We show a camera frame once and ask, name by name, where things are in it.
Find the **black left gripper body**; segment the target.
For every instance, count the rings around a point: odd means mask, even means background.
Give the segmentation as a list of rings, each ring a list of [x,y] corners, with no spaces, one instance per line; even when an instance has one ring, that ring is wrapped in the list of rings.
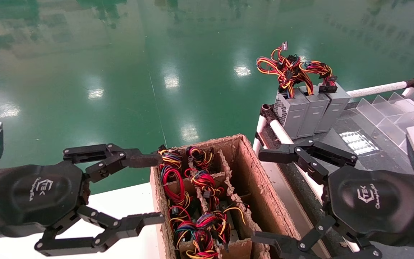
[[[53,229],[64,233],[87,205],[89,183],[81,169],[61,161],[0,169],[0,237],[26,237]]]

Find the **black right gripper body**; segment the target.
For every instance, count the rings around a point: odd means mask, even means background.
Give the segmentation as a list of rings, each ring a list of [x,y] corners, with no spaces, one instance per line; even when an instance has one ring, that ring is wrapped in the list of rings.
[[[344,166],[327,178],[330,213],[348,240],[391,246],[412,243],[414,176]]]

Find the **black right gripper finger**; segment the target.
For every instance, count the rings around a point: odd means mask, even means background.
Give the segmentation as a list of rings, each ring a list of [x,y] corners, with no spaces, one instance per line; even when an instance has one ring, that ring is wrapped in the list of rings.
[[[297,239],[270,232],[254,231],[252,242],[273,246],[281,259],[318,259],[319,256],[312,252],[312,247],[322,239],[333,227],[339,226],[338,221],[332,216],[325,216],[303,238]],[[355,238],[359,251],[336,256],[336,259],[381,259],[382,252],[368,240]]]
[[[296,163],[317,184],[327,183],[329,171],[317,159],[339,168],[355,166],[358,156],[320,141],[308,140],[298,144],[281,144],[279,149],[260,149],[258,159],[273,163]]]

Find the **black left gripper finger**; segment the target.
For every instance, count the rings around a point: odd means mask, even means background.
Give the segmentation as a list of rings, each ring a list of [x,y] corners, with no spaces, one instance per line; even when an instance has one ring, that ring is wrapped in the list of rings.
[[[161,213],[135,214],[116,219],[86,205],[74,210],[72,218],[74,224],[82,219],[102,228],[103,231],[96,237],[56,239],[61,228],[48,227],[34,249],[46,257],[103,253],[121,239],[139,236],[145,226],[165,221]]]
[[[161,163],[158,153],[143,154],[139,149],[123,149],[113,143],[67,148],[64,161],[73,164],[94,162],[85,170],[85,179],[96,183],[125,168],[149,168]]]

